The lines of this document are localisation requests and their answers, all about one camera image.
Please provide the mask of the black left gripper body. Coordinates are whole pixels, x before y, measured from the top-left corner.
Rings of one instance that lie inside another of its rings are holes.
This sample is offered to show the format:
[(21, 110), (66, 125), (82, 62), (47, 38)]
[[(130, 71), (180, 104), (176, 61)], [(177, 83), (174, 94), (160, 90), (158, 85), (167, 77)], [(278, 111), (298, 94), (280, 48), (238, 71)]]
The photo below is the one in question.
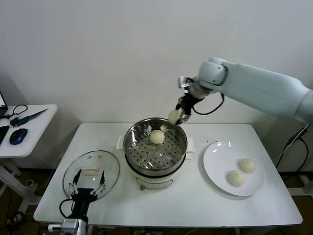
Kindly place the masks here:
[(78, 188), (78, 194), (74, 194), (72, 199), (74, 207), (71, 213), (71, 218), (74, 219), (88, 219), (87, 213), (90, 203), (97, 200), (97, 195), (91, 193), (91, 188)]

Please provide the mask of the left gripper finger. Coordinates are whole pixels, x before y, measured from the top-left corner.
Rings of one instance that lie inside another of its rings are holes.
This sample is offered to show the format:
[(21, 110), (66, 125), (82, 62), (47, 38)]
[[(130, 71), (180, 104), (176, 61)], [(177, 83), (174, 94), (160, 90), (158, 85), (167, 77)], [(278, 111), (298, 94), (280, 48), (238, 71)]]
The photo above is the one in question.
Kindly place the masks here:
[(74, 176), (72, 182), (70, 182), (69, 185), (69, 190), (70, 190), (70, 195), (75, 195), (78, 194), (78, 188), (77, 188), (77, 183), (79, 181), (80, 178), (80, 174), (81, 174), (81, 170), (79, 170), (77, 172), (77, 174)]
[(105, 190), (105, 172), (102, 171), (100, 183), (97, 188), (95, 188), (93, 191), (90, 192), (90, 195), (98, 196)]

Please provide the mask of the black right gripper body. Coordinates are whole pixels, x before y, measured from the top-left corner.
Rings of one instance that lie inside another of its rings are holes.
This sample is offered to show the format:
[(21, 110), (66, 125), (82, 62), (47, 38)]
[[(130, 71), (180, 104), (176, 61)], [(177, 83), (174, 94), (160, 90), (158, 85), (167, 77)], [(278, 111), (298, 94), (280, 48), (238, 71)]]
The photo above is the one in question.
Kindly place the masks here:
[(184, 115), (191, 115), (191, 109), (195, 105), (196, 99), (190, 95), (185, 94), (179, 99), (180, 108)]

